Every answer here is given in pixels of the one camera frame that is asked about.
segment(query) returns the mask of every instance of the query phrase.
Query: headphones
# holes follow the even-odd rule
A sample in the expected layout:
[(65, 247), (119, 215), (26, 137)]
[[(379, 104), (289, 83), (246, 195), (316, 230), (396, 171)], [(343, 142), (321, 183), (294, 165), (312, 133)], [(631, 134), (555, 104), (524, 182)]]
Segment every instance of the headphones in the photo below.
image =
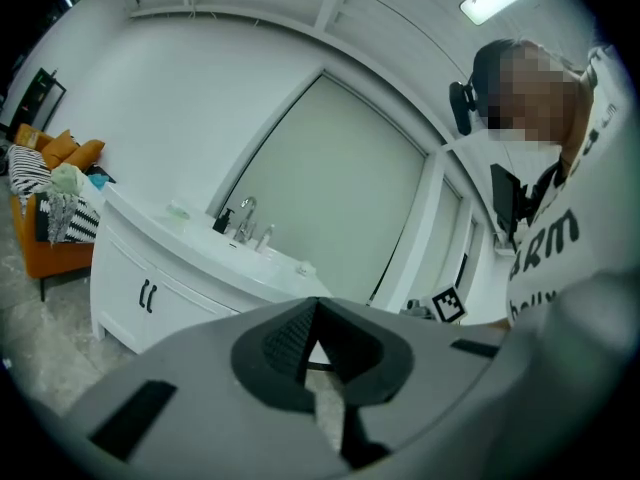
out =
[(462, 85), (460, 82), (453, 82), (449, 85), (449, 103), (456, 119), (458, 131), (462, 135), (469, 135), (471, 133), (469, 112), (475, 112), (477, 108), (476, 101), (473, 98), (471, 79), (469, 79), (467, 85)]

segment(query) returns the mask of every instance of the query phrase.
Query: person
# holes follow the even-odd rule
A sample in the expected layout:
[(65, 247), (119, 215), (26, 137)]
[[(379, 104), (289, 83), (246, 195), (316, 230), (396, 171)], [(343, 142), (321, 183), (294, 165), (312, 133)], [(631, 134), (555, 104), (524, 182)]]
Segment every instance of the person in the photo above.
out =
[(476, 53), (470, 85), (489, 129), (560, 146), (533, 191), (537, 210), (509, 273), (507, 318), (491, 324), (508, 329), (570, 284), (640, 264), (637, 102), (615, 48), (602, 41), (584, 71), (531, 41), (493, 41)]

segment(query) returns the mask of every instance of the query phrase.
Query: faucet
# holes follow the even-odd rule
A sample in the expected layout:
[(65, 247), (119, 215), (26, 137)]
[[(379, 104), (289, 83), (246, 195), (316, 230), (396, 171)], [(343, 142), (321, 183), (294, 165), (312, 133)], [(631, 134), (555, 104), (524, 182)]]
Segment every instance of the faucet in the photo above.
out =
[(255, 229), (255, 223), (251, 223), (251, 217), (253, 216), (253, 212), (256, 211), (256, 206), (258, 206), (258, 201), (253, 196), (247, 197), (242, 203), (240, 203), (240, 207), (244, 208), (245, 206), (249, 206), (249, 211), (247, 212), (247, 216), (238, 226), (238, 230), (236, 234), (233, 236), (233, 239), (236, 242), (240, 242), (241, 244), (246, 244), (249, 240), (251, 240), (251, 236), (253, 235), (253, 230)]

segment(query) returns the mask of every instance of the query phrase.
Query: black soap dispenser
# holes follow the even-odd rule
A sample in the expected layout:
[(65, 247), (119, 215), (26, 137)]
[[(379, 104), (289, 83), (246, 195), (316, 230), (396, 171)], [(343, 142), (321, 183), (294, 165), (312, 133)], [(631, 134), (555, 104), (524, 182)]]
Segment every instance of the black soap dispenser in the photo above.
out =
[(213, 225), (213, 230), (224, 235), (224, 232), (227, 230), (227, 226), (229, 225), (229, 219), (231, 219), (232, 213), (235, 212), (231, 208), (227, 208), (227, 213), (216, 219), (216, 222)]

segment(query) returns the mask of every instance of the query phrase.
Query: striped pillow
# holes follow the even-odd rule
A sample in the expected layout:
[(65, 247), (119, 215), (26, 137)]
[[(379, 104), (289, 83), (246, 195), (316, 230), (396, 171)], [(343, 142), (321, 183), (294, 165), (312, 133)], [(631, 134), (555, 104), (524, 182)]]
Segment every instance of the striped pillow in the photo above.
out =
[(9, 158), (9, 187), (22, 205), (22, 213), (29, 196), (37, 188), (51, 181), (51, 171), (42, 155), (33, 149), (13, 144), (7, 153)]

